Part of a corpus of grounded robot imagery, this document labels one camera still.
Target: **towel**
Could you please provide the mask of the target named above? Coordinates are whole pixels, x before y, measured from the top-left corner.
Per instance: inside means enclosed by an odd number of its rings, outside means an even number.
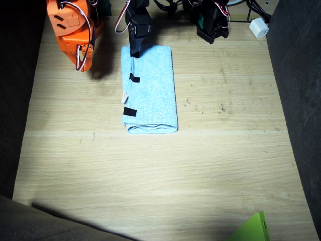
[[[139,58],[130,48],[121,51],[123,103],[122,122],[131,134],[162,134],[177,131],[171,49],[153,46]]]

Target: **white plug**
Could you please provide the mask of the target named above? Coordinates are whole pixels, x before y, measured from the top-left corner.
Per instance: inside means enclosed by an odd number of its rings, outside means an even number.
[[[262,18],[254,19],[250,23],[250,30],[257,39],[263,38],[269,31],[269,27]]]

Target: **wooden surface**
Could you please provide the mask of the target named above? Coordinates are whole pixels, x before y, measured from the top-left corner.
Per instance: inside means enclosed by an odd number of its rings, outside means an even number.
[[[159,0],[162,4],[164,5],[169,5],[166,0]],[[126,0],[110,0],[112,8],[112,15],[113,16],[118,16],[122,9],[124,8],[124,5],[126,3]],[[268,14],[273,14],[279,0],[269,0],[269,4],[266,4],[266,0],[257,0],[257,2],[260,4],[260,6],[268,13]],[[183,7],[182,5],[178,6],[178,11],[176,14],[173,16],[173,18],[181,18],[179,11],[182,10]],[[151,15],[152,18],[166,18],[167,13],[162,11],[155,3],[153,0],[150,0],[150,4],[147,7],[147,10],[149,14]],[[242,2],[237,5],[233,5],[229,7],[229,11],[231,13],[231,19],[233,21],[246,21],[247,15],[249,13],[249,7],[247,6],[246,2]],[[251,11],[250,19],[253,18],[258,18],[260,17],[259,14]]]
[[[266,39],[246,23],[209,45],[195,26],[155,23],[172,48],[179,130],[121,124],[115,18],[91,72],[74,71],[44,27],[14,200],[137,240],[224,240],[264,210],[272,240],[317,240]]]

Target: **orange servo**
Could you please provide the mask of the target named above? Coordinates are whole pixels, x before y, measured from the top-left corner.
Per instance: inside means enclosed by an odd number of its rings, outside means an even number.
[[[97,4],[98,0],[47,0],[48,16],[59,47],[78,71],[90,69],[95,40],[103,29]]]

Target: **dark gray fabric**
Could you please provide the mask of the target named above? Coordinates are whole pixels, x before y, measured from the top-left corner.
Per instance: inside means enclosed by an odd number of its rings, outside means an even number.
[[[0,196],[1,241],[128,241]]]
[[[12,197],[46,1],[5,1],[0,21],[0,195]]]
[[[267,42],[303,189],[321,237],[321,1],[280,0]]]

